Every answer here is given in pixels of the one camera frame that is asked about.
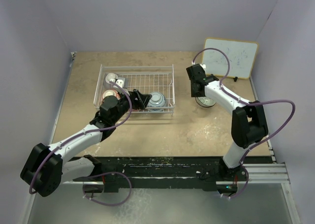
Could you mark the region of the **grey striped bowl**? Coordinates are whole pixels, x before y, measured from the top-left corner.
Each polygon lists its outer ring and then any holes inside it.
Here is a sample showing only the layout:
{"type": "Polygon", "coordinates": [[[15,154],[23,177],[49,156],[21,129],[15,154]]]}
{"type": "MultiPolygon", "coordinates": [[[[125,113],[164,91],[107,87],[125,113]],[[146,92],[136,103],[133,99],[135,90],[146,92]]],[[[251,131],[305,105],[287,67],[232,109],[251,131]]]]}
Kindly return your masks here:
{"type": "Polygon", "coordinates": [[[107,73],[104,75],[103,86],[105,89],[109,90],[115,87],[114,83],[118,79],[118,75],[115,73],[107,73]]]}

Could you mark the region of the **blue floral bowl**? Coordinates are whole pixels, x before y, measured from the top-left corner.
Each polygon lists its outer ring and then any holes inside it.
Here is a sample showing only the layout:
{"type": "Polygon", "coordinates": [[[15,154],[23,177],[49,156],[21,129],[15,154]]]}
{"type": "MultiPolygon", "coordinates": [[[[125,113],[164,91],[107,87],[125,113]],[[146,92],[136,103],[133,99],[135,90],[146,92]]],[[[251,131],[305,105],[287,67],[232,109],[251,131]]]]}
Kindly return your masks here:
{"type": "Polygon", "coordinates": [[[151,99],[147,105],[149,112],[162,112],[163,107],[166,105],[166,98],[160,92],[151,92],[151,99]]]}

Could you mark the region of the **teal dash pattern bowl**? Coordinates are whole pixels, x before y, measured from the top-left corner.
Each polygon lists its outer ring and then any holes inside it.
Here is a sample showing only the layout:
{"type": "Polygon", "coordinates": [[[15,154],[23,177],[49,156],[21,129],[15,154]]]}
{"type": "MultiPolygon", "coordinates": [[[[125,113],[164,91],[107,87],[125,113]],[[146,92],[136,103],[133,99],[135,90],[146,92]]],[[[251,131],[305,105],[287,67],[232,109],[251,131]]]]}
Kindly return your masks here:
{"type": "Polygon", "coordinates": [[[216,104],[216,102],[213,99],[208,98],[206,96],[196,97],[195,101],[197,102],[199,106],[204,107],[204,108],[211,108],[216,104]]]}

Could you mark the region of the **red flower pattern bowl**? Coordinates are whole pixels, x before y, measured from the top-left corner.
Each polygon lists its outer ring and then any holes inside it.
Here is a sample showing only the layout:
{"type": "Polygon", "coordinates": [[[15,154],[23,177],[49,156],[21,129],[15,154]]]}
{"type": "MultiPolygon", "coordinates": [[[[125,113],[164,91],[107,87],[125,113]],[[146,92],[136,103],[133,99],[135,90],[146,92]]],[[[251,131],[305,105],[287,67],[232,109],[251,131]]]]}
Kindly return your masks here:
{"type": "Polygon", "coordinates": [[[101,96],[101,103],[116,106],[120,100],[120,95],[116,90],[106,90],[101,96]]]}

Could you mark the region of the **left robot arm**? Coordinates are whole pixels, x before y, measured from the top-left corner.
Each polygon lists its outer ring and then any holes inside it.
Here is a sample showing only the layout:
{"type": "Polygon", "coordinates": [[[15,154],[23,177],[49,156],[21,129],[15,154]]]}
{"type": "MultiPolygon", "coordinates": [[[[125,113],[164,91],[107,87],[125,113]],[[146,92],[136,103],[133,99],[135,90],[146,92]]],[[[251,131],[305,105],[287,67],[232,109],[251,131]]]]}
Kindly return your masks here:
{"type": "Polygon", "coordinates": [[[145,109],[152,98],[137,89],[123,92],[120,98],[106,96],[95,117],[79,132],[48,146],[35,145],[27,158],[20,177],[30,187],[29,193],[42,197],[56,190],[62,180],[63,166],[76,154],[108,138],[122,125],[120,118],[132,110],[145,109]]]}

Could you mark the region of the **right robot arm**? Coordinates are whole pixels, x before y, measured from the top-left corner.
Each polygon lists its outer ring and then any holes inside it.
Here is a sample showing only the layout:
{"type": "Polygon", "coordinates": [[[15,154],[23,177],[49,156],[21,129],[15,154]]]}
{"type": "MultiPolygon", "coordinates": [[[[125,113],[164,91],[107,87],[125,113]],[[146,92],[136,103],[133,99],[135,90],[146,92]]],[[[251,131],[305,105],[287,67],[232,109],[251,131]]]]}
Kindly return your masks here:
{"type": "Polygon", "coordinates": [[[268,126],[262,105],[240,97],[224,86],[220,80],[207,76],[200,64],[186,68],[192,97],[208,97],[223,107],[232,117],[232,144],[220,159],[219,175],[231,180],[240,169],[242,160],[251,145],[260,142],[267,134],[268,126]]]}

